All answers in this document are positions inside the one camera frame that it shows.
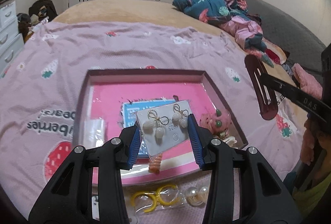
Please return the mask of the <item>right hand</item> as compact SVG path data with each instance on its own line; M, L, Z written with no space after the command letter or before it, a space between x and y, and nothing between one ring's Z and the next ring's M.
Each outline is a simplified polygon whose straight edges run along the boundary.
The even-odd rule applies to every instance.
M300 153L300 160L307 165L310 165L314 160L315 137L312 133L311 123L312 121L309 118L305 121L305 132L303 134L303 142ZM326 150L324 162L330 166L330 135L318 131L316 137L322 149Z

